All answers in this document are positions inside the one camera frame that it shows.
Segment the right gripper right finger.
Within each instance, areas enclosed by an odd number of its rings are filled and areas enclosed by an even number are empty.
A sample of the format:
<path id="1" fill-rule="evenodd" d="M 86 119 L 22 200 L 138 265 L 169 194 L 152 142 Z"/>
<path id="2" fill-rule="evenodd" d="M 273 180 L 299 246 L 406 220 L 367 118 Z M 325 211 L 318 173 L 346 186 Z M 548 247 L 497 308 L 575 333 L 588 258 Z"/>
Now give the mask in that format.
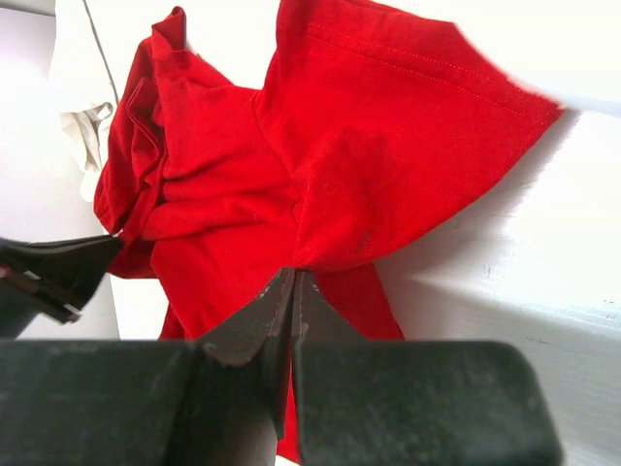
<path id="1" fill-rule="evenodd" d="M 374 341 L 296 276 L 293 373 L 306 465 L 559 465 L 535 370 L 496 341 Z"/>

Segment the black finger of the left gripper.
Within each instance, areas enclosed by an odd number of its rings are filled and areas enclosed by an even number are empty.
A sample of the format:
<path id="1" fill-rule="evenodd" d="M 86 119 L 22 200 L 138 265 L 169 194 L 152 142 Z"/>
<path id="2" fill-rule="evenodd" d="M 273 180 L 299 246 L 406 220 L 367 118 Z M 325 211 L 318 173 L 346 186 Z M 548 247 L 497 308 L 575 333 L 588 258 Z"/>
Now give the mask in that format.
<path id="1" fill-rule="evenodd" d="M 112 235 L 53 242 L 1 240 L 1 337 L 39 315 L 75 323 L 123 247 Z"/>

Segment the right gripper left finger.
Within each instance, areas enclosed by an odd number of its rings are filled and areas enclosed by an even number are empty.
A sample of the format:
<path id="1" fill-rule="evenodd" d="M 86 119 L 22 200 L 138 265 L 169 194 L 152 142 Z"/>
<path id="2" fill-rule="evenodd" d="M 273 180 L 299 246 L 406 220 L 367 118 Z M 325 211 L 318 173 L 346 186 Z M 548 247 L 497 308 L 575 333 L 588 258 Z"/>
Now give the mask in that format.
<path id="1" fill-rule="evenodd" d="M 5 465 L 271 465 L 295 273 L 194 341 L 1 343 Z"/>

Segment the white t shirt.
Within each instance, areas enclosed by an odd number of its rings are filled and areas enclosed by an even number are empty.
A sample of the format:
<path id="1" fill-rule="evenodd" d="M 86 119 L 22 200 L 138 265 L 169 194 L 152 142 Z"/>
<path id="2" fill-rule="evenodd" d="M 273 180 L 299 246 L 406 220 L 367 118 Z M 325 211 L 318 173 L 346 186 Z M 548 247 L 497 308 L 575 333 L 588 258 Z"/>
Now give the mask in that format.
<path id="1" fill-rule="evenodd" d="M 53 107 L 64 149 L 82 173 L 80 194 L 91 202 L 108 160 L 118 95 L 85 1 L 55 3 L 49 69 Z"/>

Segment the red t shirt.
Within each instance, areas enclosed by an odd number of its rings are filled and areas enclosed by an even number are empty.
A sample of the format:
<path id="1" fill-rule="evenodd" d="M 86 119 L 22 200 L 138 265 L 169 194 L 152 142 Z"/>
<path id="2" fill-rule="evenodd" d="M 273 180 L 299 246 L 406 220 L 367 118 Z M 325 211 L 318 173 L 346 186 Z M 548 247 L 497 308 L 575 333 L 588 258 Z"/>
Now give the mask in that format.
<path id="1" fill-rule="evenodd" d="M 182 9 L 140 43 L 94 194 L 123 242 L 110 271 L 161 283 L 170 341 L 202 338 L 286 269 L 364 338 L 404 341 L 376 261 L 487 193 L 561 109 L 453 24 L 374 2 L 283 1 L 276 36 L 257 90 L 187 47 Z M 304 464 L 295 282 L 276 456 Z"/>

